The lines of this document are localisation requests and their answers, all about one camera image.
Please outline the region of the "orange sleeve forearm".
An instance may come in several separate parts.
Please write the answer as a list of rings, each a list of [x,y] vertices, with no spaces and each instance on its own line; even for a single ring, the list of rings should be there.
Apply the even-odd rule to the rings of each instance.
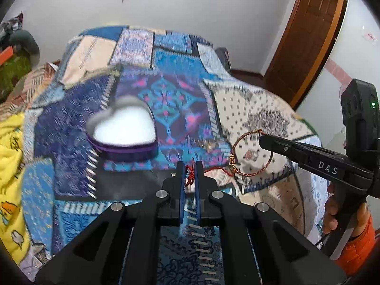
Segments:
[[[351,277],[361,268],[366,258],[371,253],[374,245],[375,230],[372,224],[372,216],[370,215],[362,234],[345,245],[341,252],[341,256],[335,261],[335,263],[348,277]]]

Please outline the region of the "right hand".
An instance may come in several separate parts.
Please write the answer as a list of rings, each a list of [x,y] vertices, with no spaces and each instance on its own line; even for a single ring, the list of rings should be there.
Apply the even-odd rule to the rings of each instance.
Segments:
[[[325,204],[325,215],[323,218],[323,226],[322,226],[322,231],[324,234],[330,233],[331,231],[337,229],[337,226],[338,226],[338,222],[335,218],[335,215],[338,213],[339,205],[334,195],[333,183],[329,183],[327,191],[330,194],[330,197],[328,198]],[[368,224],[368,221],[370,219],[370,212],[368,210],[366,203],[362,203],[359,209],[357,210],[356,219],[357,219],[357,225],[352,232],[352,235],[351,235],[352,238],[356,238],[360,236],[364,232]]]

